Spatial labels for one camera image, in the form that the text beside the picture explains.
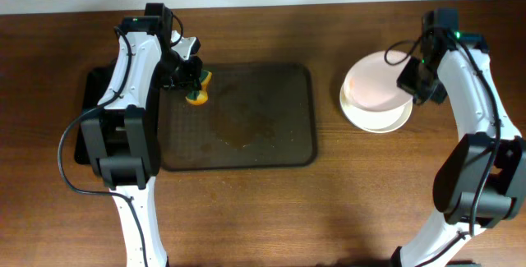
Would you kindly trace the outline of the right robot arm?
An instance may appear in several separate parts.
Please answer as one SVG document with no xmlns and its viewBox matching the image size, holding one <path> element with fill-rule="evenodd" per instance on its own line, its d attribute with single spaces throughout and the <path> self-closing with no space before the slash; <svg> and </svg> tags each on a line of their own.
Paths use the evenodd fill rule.
<svg viewBox="0 0 526 267">
<path fill-rule="evenodd" d="M 481 35 L 425 30 L 397 86 L 413 100 L 448 98 L 459 142 L 435 176 L 434 210 L 392 266 L 446 266 L 467 242 L 513 219 L 525 202 L 525 140 L 500 100 Z"/>
</svg>

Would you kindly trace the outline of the green and yellow sponge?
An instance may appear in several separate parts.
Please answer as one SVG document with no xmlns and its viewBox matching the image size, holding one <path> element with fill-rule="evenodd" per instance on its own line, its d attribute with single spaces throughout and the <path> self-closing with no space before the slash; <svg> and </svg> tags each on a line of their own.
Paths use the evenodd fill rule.
<svg viewBox="0 0 526 267">
<path fill-rule="evenodd" d="M 209 98 L 207 92 L 207 86 L 211 81 L 212 73 L 206 70 L 201 71 L 201 76 L 198 81 L 200 89 L 191 90 L 185 97 L 186 101 L 194 106 L 205 104 Z"/>
</svg>

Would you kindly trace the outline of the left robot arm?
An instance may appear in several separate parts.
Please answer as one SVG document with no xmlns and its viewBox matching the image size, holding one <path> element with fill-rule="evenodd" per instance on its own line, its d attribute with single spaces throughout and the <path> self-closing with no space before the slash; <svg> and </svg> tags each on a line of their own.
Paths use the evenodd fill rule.
<svg viewBox="0 0 526 267">
<path fill-rule="evenodd" d="M 198 39 L 173 29 L 180 22 L 174 15 L 124 18 L 115 29 L 113 73 L 79 121 L 89 163 L 117 207 L 129 266 L 169 264 L 155 209 L 159 93 L 181 90 L 192 105 L 208 99 L 212 75 L 196 56 Z"/>
</svg>

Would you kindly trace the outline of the white plate top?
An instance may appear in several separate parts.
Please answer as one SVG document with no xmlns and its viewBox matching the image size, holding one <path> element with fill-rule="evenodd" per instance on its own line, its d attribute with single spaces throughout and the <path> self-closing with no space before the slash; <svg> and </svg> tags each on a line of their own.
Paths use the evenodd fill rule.
<svg viewBox="0 0 526 267">
<path fill-rule="evenodd" d="M 406 57 L 400 51 L 389 51 L 392 64 Z M 343 96 L 360 109 L 384 112 L 405 105 L 412 96 L 397 86 L 397 79 L 408 59 L 397 65 L 385 61 L 385 51 L 375 52 L 357 61 L 343 83 Z"/>
</svg>

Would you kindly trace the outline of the white plate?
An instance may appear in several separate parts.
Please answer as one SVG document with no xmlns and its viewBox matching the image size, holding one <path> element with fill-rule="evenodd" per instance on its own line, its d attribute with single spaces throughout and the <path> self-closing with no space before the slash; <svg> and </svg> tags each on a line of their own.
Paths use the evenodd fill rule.
<svg viewBox="0 0 526 267">
<path fill-rule="evenodd" d="M 400 51 L 389 51 L 392 64 L 406 57 Z M 375 52 L 357 61 L 343 83 L 343 96 L 360 109 L 384 112 L 405 105 L 412 96 L 397 86 L 397 79 L 408 59 L 397 65 L 385 61 L 385 51 Z"/>
<path fill-rule="evenodd" d="M 341 87 L 339 104 L 344 116 L 357 128 L 370 133 L 389 133 L 400 129 L 410 118 L 413 111 L 411 102 L 388 111 L 367 111 L 359 108 L 353 99 L 349 99 Z"/>
</svg>

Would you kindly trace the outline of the white plate bottom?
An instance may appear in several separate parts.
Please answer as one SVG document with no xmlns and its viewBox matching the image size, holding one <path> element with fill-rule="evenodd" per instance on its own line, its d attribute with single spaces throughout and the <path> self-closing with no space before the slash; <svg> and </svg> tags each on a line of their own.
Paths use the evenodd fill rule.
<svg viewBox="0 0 526 267">
<path fill-rule="evenodd" d="M 339 104 L 344 116 L 357 128 L 370 133 L 389 133 L 400 129 L 410 118 L 413 111 L 411 102 L 388 111 L 367 111 L 359 108 L 353 99 L 349 99 L 341 87 Z"/>
</svg>

